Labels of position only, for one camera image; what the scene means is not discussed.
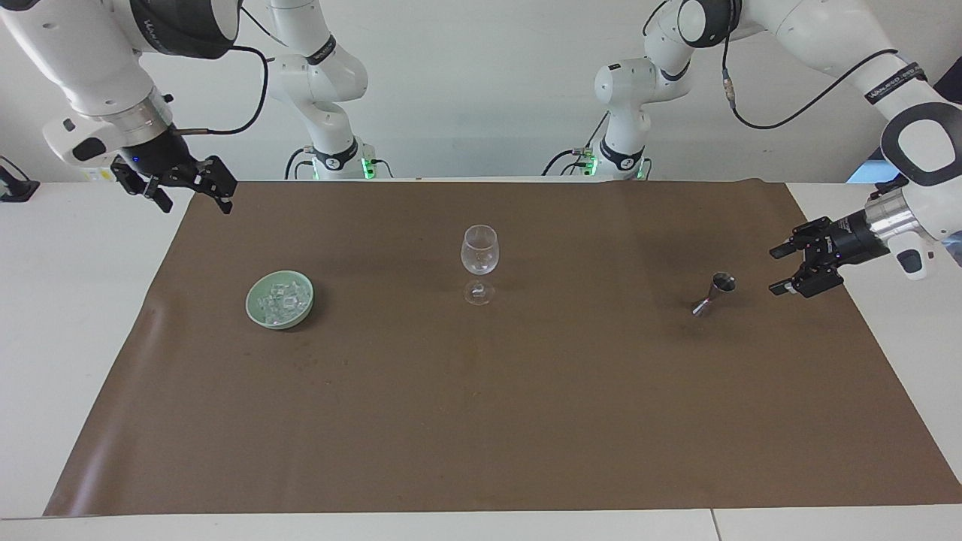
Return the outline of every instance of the wine glass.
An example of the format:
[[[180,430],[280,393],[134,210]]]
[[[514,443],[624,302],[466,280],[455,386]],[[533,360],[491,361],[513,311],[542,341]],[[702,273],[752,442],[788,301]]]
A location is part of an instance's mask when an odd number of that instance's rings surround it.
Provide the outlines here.
[[[461,263],[468,272],[475,276],[488,274],[497,267],[499,259],[497,233],[489,225],[473,225],[465,231],[465,240],[461,244]],[[488,304],[493,295],[494,287],[481,280],[471,280],[465,286],[465,300],[471,304]]]

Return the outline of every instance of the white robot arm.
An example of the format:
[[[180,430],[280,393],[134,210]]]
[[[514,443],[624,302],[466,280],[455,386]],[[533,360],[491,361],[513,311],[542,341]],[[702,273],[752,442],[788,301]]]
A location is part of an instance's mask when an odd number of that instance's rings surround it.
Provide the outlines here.
[[[373,148],[354,135],[347,113],[336,105],[364,96],[364,66],[328,30],[318,0],[267,0],[267,8],[277,38],[293,51],[271,65],[269,92],[291,105],[307,127],[318,178],[373,176]]]
[[[898,55],[864,0],[670,0],[656,15],[647,57],[598,73],[595,90],[612,107],[595,153],[600,173],[630,177],[637,170],[650,126],[642,107],[688,92],[695,49],[767,30],[809,67],[850,83],[889,120],[882,151],[904,176],[873,194],[864,210],[806,223],[773,249],[775,258],[802,251],[804,262],[772,292],[815,296],[843,283],[842,265],[889,253],[910,279],[927,276],[933,241],[962,230],[962,109]],[[727,70],[723,78],[738,119],[772,128],[741,118]]]
[[[70,113],[44,128],[51,148],[83,166],[118,152],[112,168],[131,194],[169,212],[160,186],[190,188],[231,210],[237,181],[212,156],[193,159],[141,52],[216,59],[232,48],[240,0],[0,0],[0,20],[66,95]]]

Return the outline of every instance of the metal jigger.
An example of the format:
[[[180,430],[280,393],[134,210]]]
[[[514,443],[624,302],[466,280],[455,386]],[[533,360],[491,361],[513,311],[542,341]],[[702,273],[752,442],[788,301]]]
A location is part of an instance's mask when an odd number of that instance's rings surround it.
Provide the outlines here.
[[[708,290],[708,296],[695,304],[692,315],[696,318],[705,316],[715,299],[733,291],[735,291],[735,276],[727,272],[717,272],[712,276],[712,287]]]

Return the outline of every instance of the black device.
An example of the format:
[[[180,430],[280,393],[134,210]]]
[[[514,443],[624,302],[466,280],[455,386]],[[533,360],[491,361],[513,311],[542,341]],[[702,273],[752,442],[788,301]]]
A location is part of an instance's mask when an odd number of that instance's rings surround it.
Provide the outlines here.
[[[173,208],[173,201],[162,187],[189,188],[212,198],[220,212],[231,214],[234,203],[231,197],[237,189],[238,181],[220,158],[211,156],[202,162],[187,160],[164,170],[160,174],[151,174],[149,181],[144,181],[140,175],[119,156],[111,164],[111,171],[117,182],[130,195],[143,195],[157,204],[165,213]]]
[[[0,166],[0,185],[6,193],[0,194],[0,203],[26,203],[40,187],[36,180],[20,180]]]
[[[783,245],[769,251],[775,259],[802,252],[801,266],[791,277],[771,284],[775,295],[798,293],[810,298],[845,282],[838,273],[842,265],[858,265],[889,253],[866,221],[865,211],[832,221],[822,217],[792,231]]]

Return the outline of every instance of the brown paper mat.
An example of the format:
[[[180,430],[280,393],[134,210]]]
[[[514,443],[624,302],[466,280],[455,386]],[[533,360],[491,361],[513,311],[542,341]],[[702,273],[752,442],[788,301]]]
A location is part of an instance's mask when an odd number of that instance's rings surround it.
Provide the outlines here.
[[[784,186],[244,184],[195,200],[47,515],[962,502]],[[459,249],[501,240],[494,302]],[[303,271],[293,331],[247,289]],[[715,271],[739,290],[689,304]]]

